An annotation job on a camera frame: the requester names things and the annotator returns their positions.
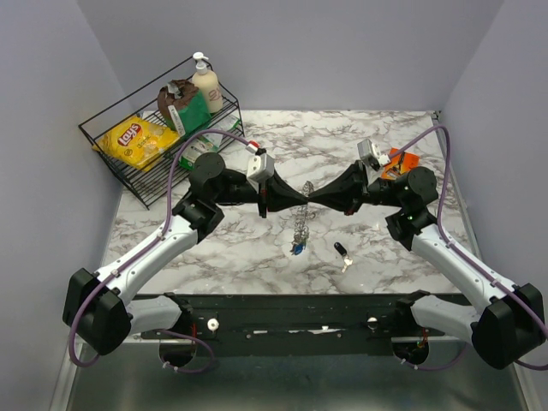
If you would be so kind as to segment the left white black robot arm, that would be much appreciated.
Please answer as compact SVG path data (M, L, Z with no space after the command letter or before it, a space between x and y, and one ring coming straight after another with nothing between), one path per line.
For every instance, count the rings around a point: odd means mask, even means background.
M80 269L72 275L63 309L71 338L81 337L107 355L132 334L159 330L183 337L190 326L189 309L172 296L136 301L140 289L220 224L222 206L257 204L264 217L307 203L277 174L265 150L250 158L245 174L227 169L217 153L203 154L188 180L188 192L144 241L94 273Z

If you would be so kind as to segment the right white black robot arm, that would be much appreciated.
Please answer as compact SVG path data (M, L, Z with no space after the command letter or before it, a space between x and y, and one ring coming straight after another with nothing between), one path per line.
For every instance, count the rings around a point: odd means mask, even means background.
M346 215L363 204L396 207L398 211L385 219L390 236L437 268L468 300L461 306L424 291L411 294L393 317L403 335L422 328L441 331L472 345L496 369L545 342L542 294L530 283L518 286L497 274L445 233L427 208L438 199L437 179L428 168L369 182L365 165L357 161L308 198Z

